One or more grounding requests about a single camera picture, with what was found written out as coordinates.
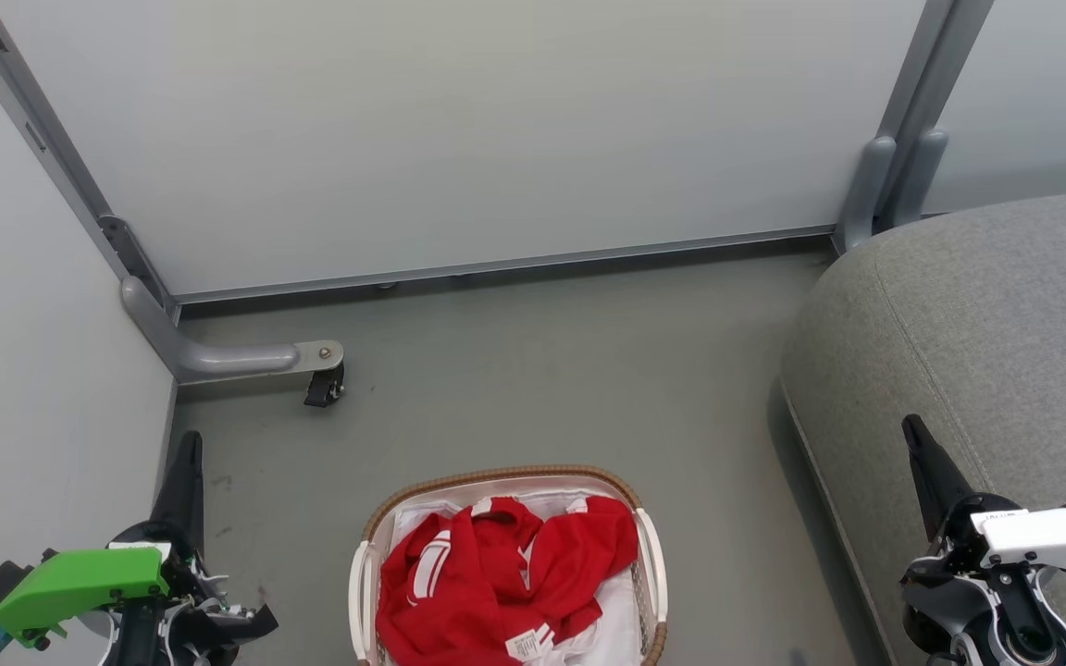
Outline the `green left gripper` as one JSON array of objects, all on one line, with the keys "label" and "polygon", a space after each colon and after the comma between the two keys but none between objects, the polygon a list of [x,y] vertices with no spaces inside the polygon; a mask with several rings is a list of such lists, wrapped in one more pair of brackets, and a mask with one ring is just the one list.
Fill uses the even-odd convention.
[{"label": "green left gripper", "polygon": [[47,549],[0,604],[0,631],[47,648],[63,623],[102,612],[114,648],[240,648],[279,628],[266,604],[229,602],[205,565],[204,443],[185,431],[169,459],[152,520],[99,549]]}]

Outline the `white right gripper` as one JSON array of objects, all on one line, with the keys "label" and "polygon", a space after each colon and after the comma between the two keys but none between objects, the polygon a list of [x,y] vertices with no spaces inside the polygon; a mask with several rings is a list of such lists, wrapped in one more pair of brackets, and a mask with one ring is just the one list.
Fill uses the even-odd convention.
[{"label": "white right gripper", "polygon": [[905,416],[901,427],[923,530],[928,540],[936,538],[936,549],[957,553],[968,549],[962,557],[964,572],[1018,564],[1066,572],[1066,506],[1040,511],[978,509],[949,519],[953,506],[973,494],[972,485],[921,416]]}]

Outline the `red shirt with white stripes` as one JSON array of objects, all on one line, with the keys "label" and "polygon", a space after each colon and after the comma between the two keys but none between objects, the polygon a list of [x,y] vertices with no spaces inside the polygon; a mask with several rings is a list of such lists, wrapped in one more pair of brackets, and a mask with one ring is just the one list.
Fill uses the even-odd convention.
[{"label": "red shirt with white stripes", "polygon": [[424,515],[382,564],[376,631],[395,666],[520,666],[554,622],[533,604],[530,547],[544,520],[511,497]]}]

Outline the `grey fabric sofa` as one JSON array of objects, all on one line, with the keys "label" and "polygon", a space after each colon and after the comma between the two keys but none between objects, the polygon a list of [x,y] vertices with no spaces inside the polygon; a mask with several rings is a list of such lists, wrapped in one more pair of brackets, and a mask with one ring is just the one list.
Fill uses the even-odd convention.
[{"label": "grey fabric sofa", "polygon": [[899,579],[928,549],[902,420],[974,489],[1066,505],[1066,195],[914,222],[842,254],[784,347],[781,389],[881,653],[923,666]]}]

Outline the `black caster wheel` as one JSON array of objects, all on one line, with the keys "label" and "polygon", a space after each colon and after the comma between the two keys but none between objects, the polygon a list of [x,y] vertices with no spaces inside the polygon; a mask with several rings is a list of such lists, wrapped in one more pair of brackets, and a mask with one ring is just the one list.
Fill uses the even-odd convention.
[{"label": "black caster wheel", "polygon": [[310,376],[307,396],[304,397],[304,405],[314,406],[314,408],[327,408],[327,406],[330,406],[342,396],[343,390],[343,364],[317,371]]}]

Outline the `white cloth basket liner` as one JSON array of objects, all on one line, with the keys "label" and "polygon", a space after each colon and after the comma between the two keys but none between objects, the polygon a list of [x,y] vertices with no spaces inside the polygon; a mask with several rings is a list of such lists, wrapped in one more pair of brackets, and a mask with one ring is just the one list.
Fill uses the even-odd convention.
[{"label": "white cloth basket liner", "polygon": [[[583,498],[592,497],[592,494],[542,492],[522,497],[492,496],[479,499],[475,503],[500,497],[515,498],[517,501],[524,503],[530,511],[533,511],[546,522],[547,519],[554,517],[554,515],[570,511],[572,503],[579,502]],[[445,515],[445,517],[452,517],[457,511],[468,509],[468,507],[473,505],[461,507],[452,503],[452,505],[448,506],[430,505],[403,511],[398,522],[401,533],[394,538],[390,552],[392,552],[403,537],[409,534],[411,527],[415,527],[424,515],[436,511]],[[631,576],[631,565],[617,576],[608,579],[604,585],[600,587],[600,590],[598,590],[597,601],[601,604],[603,616],[595,624],[591,626],[588,631],[579,634],[575,639],[555,644],[546,657],[521,663],[520,666],[636,666],[639,659],[637,646],[635,646],[639,637],[637,610],[636,589],[633,576]],[[379,578],[381,568],[382,564],[379,566]]]}]

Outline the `grey partition post with foot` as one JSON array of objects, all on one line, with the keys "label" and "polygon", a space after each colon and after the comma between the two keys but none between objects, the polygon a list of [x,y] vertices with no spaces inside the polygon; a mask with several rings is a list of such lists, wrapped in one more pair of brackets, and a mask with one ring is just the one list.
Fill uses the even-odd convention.
[{"label": "grey partition post with foot", "polygon": [[102,395],[304,385],[343,364],[334,340],[203,344],[179,328],[179,311],[0,14],[0,383]]}]

